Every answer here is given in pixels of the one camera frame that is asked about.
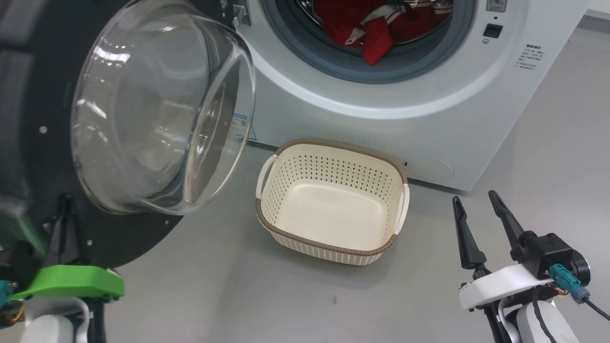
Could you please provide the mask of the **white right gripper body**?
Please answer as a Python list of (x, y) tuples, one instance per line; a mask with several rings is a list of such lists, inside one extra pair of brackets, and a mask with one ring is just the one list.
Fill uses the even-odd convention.
[(495, 343), (542, 343), (546, 336), (532, 328), (538, 321), (532, 312), (531, 295), (526, 296), (518, 312), (521, 321), (517, 326), (506, 319), (504, 309), (516, 295), (551, 282), (536, 278), (521, 264), (512, 265), (464, 283), (459, 289), (459, 302), (464, 310), (483, 311)]

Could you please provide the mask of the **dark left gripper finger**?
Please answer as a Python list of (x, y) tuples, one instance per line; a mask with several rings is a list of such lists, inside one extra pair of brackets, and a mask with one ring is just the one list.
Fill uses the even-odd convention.
[(78, 214), (72, 194), (66, 193), (66, 264), (87, 265), (89, 257), (82, 242)]
[(64, 250), (64, 222), (65, 215), (67, 213), (67, 195), (63, 194), (59, 198), (59, 205), (57, 212), (54, 214), (52, 218), (52, 232), (51, 239), (47, 249), (47, 254), (45, 258), (45, 267), (50, 267), (53, 265), (57, 265), (61, 262), (61, 255)]

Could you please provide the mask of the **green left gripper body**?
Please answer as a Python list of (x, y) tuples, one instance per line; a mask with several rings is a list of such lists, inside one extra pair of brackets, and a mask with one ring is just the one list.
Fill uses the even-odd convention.
[(124, 296), (122, 276), (87, 265), (41, 269), (11, 301), (22, 304), (22, 343), (106, 343), (105, 306)]

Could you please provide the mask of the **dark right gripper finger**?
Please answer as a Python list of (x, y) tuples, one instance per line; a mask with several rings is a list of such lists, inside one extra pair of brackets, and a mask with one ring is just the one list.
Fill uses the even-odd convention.
[(455, 215), (456, 237), (459, 247), (460, 265), (462, 269), (483, 269), (487, 261), (485, 254), (479, 249), (467, 224), (467, 213), (458, 196), (452, 199)]
[(492, 204), (492, 208), (494, 208), (495, 215), (501, 219), (510, 247), (514, 248), (517, 245), (520, 245), (519, 239), (525, 230), (523, 230), (521, 224), (518, 222), (516, 217), (514, 217), (512, 212), (496, 191), (488, 191), (488, 197)]

